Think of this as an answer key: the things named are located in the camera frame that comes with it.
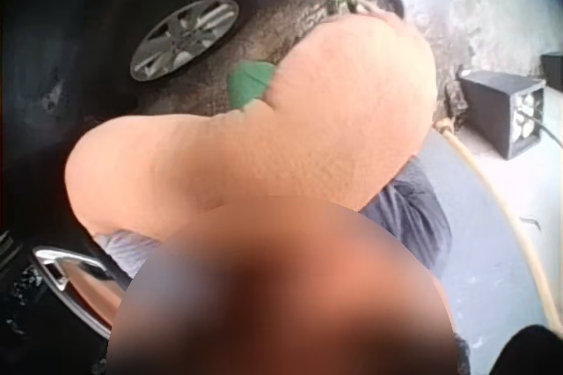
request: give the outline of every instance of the green sponge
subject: green sponge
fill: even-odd
[[[262,96],[274,76],[275,66],[270,62],[244,61],[234,69],[227,80],[229,105],[244,108]]]

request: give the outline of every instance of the car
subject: car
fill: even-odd
[[[77,139],[213,54],[266,1],[2,1],[1,373],[90,373],[105,347],[33,254],[92,257],[63,182]]]

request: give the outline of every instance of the dark clothing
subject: dark clothing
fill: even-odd
[[[439,276],[451,249],[451,231],[434,189],[412,158],[361,214],[398,239]]]

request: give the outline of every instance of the yellow hose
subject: yellow hose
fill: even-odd
[[[491,181],[483,174],[472,153],[452,133],[451,125],[447,122],[441,122],[436,124],[436,128],[446,139],[446,141],[451,145],[451,147],[459,154],[460,158],[475,172],[485,188],[493,196],[494,200],[499,204],[504,217],[507,219],[508,223],[514,230],[518,245],[523,252],[524,258],[530,266],[530,271],[536,284],[537,294],[539,295],[539,299],[544,308],[545,318],[547,319],[549,328],[553,332],[563,336],[563,324],[561,324],[557,306],[555,305],[555,301],[553,300],[552,291],[549,287],[549,283],[547,282],[544,269],[537,257],[536,250],[531,243],[527,232],[524,230],[523,225],[520,222],[520,219],[512,213],[504,199],[501,197],[501,195],[499,195],[494,186],[491,184]]]

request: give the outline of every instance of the wet ground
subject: wet ground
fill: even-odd
[[[143,112],[226,111],[229,70],[243,59],[277,63],[318,20],[324,1],[272,0],[227,45],[148,97]],[[537,76],[540,55],[563,49],[561,0],[403,1],[406,19],[435,52],[440,92],[436,119],[464,110],[454,83],[459,66]]]

